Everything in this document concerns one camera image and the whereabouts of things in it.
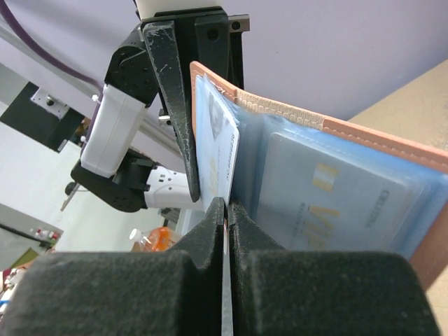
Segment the pink leather card holder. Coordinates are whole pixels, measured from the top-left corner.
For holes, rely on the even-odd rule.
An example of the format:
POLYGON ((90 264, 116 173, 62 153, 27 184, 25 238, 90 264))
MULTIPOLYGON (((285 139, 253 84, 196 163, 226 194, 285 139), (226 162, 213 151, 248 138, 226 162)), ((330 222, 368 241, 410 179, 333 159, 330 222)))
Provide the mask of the pink leather card holder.
POLYGON ((429 288, 447 266, 447 152, 247 92, 190 64, 201 207, 238 199, 296 251, 381 251, 429 288))

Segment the white patterned credit card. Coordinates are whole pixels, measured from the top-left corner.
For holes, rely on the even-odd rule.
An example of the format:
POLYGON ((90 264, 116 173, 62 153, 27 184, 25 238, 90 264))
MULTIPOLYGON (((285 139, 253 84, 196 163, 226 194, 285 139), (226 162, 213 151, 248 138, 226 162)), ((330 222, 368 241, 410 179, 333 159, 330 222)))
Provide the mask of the white patterned credit card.
POLYGON ((195 139, 201 202, 229 203, 239 146, 237 106, 206 76, 195 79, 195 139))

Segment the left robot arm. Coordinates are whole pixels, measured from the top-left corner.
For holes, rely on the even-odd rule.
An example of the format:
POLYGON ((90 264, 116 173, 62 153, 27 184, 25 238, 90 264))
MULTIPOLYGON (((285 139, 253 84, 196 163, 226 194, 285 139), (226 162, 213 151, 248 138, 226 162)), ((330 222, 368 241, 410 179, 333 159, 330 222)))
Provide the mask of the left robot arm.
POLYGON ((111 58, 98 112, 71 171, 74 181, 119 211, 200 210, 190 65, 199 62, 242 88, 242 34, 249 29, 247 14, 228 15, 219 6, 143 19, 111 58), (131 149, 155 98, 174 129, 184 173, 131 149))

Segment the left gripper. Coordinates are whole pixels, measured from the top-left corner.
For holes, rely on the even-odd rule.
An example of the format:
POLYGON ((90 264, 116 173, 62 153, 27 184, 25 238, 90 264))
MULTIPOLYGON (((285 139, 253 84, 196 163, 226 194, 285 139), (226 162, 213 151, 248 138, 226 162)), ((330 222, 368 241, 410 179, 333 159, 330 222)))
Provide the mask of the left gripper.
POLYGON ((192 129, 190 63, 197 61, 238 88, 244 87, 242 34, 249 15, 224 10, 171 10, 143 19, 141 35, 162 100, 183 155, 190 198, 200 198, 192 129))

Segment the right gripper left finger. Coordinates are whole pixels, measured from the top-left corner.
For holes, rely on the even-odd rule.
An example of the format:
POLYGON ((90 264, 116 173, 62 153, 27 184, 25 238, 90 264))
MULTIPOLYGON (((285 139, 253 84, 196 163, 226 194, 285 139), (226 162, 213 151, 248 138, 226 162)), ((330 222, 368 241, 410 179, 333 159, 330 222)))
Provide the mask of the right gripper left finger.
POLYGON ((225 203, 152 253, 50 253, 36 259, 2 335, 219 335, 225 203))

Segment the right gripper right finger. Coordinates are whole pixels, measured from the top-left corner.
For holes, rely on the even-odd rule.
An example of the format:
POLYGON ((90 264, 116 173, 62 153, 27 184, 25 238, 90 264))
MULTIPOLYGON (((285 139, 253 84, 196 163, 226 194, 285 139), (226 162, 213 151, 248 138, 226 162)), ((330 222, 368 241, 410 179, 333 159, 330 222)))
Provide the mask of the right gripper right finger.
POLYGON ((382 252, 289 251, 227 209, 236 335, 438 335, 414 270, 382 252))

